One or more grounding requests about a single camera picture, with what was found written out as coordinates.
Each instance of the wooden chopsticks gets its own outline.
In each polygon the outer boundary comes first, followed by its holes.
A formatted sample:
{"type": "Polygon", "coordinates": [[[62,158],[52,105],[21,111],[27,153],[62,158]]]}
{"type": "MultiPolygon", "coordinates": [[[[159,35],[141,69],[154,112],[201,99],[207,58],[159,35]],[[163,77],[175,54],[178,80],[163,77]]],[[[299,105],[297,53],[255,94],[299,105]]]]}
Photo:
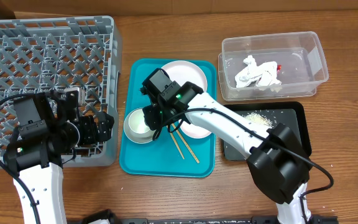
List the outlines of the wooden chopsticks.
{"type": "MultiPolygon", "coordinates": [[[[183,136],[180,134],[179,130],[177,130],[176,132],[177,132],[177,134],[179,135],[180,139],[183,141],[183,143],[185,143],[185,146],[186,146],[187,149],[189,150],[190,154],[193,156],[194,160],[199,164],[200,161],[198,160],[198,158],[197,158],[196,155],[194,154],[193,150],[191,150],[190,146],[187,144],[187,142],[185,141],[185,139],[183,138],[183,136]]],[[[172,133],[171,133],[171,137],[172,137],[172,139],[174,139],[173,141],[175,142],[175,144],[176,144],[176,146],[177,146],[177,148],[178,148],[178,150],[180,151],[180,154],[181,154],[181,150],[180,150],[180,148],[179,148],[179,146],[178,146],[178,144],[177,144],[175,138],[173,137],[173,134],[172,134],[172,133]]]]}

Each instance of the gray perforated crate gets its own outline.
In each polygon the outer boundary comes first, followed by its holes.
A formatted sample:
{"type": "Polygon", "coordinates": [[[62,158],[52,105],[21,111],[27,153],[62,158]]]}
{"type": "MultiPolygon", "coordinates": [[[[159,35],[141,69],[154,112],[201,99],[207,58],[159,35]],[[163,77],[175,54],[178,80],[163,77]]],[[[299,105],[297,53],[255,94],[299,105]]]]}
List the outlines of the gray perforated crate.
{"type": "MultiPolygon", "coordinates": [[[[18,93],[84,88],[82,114],[104,110],[116,123],[109,141],[77,148],[76,159],[65,166],[108,166],[117,152],[121,52],[122,39],[109,16],[0,21],[0,100],[18,93]]],[[[17,125],[12,104],[0,108],[0,160],[17,125]]],[[[63,161],[70,158],[62,155],[63,161]]]]}

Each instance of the transparent container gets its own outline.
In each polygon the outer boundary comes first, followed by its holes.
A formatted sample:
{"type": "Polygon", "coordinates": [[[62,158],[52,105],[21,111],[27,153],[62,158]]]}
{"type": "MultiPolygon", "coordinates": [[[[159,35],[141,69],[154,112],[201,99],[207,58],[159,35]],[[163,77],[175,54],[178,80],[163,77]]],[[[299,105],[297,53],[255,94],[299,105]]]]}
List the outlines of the transparent container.
{"type": "Polygon", "coordinates": [[[323,48],[315,32],[255,35],[224,39],[219,55],[219,83],[226,101],[313,96],[328,80],[323,48]],[[252,55],[257,65],[276,61],[281,85],[236,88],[234,77],[252,55]]]}

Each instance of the brown surface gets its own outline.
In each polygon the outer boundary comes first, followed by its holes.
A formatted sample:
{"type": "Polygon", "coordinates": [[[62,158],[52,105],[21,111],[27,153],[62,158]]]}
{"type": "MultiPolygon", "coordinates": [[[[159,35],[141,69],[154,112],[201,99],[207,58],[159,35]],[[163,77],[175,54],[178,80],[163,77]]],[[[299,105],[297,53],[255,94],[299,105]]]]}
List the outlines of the brown surface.
{"type": "Polygon", "coordinates": [[[42,14],[138,16],[229,12],[358,9],[358,0],[0,0],[2,15],[42,14]]]}
{"type": "MultiPolygon", "coordinates": [[[[358,11],[215,14],[200,16],[116,17],[124,39],[119,78],[119,142],[132,64],[144,57],[207,60],[218,66],[227,37],[315,31],[329,68],[329,81],[315,96],[293,99],[305,107],[312,160],[335,178],[333,189],[310,195],[314,214],[338,215],[358,223],[358,11]]],[[[220,90],[219,101],[224,103],[220,90]]],[[[223,158],[205,179],[129,175],[118,161],[109,167],[64,169],[63,195],[68,218],[110,208],[121,218],[249,217],[276,214],[259,192],[244,162],[223,158]]],[[[316,169],[309,189],[328,183],[316,169]]],[[[12,179],[0,170],[0,223],[22,223],[12,179]]]]}

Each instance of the black tray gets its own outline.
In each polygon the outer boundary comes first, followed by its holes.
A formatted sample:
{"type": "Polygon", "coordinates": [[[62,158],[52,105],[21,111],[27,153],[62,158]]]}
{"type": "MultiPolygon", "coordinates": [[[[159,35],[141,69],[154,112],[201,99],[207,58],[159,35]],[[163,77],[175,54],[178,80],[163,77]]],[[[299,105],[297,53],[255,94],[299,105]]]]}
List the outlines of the black tray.
{"type": "MultiPolygon", "coordinates": [[[[264,115],[275,127],[278,123],[287,125],[301,141],[307,155],[311,154],[311,145],[306,124],[305,111],[299,102],[251,103],[245,105],[224,105],[240,115],[247,116],[252,112],[264,115]]],[[[244,156],[231,145],[223,141],[224,157],[232,161],[244,160],[244,156]]]]}

